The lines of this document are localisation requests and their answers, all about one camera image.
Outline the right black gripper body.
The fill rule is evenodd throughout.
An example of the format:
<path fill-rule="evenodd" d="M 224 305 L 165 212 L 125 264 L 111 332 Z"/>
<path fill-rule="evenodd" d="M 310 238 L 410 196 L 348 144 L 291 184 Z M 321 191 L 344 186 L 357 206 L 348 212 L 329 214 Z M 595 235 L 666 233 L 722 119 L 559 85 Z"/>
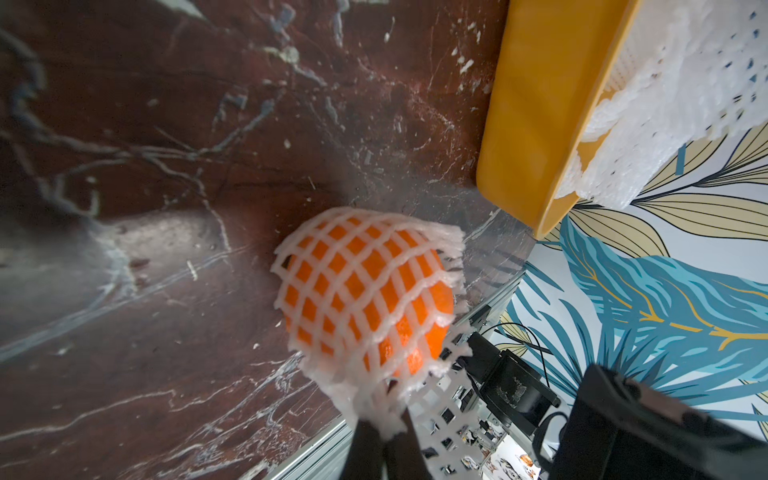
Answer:
<path fill-rule="evenodd" d="M 764 479 L 767 443 L 635 380 L 588 367 L 551 479 Z"/>

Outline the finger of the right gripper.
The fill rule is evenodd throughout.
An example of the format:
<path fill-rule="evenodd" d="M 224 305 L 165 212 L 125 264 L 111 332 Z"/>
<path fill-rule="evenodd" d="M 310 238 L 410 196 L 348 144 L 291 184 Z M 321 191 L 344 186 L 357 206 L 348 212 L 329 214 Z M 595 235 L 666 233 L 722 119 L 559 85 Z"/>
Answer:
<path fill-rule="evenodd" d="M 430 474 L 409 413 L 407 430 L 384 441 L 375 427 L 360 420 L 354 431 L 341 480 L 429 480 Z"/>

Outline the netted orange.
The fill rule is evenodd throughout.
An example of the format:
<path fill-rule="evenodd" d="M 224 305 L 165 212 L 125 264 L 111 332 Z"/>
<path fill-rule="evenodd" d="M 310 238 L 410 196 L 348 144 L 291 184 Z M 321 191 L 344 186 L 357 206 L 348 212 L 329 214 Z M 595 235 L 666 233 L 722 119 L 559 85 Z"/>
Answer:
<path fill-rule="evenodd" d="M 463 291 L 463 233 L 400 214 L 338 208 L 276 249 L 290 349 L 318 381 L 395 378 L 438 369 Z"/>

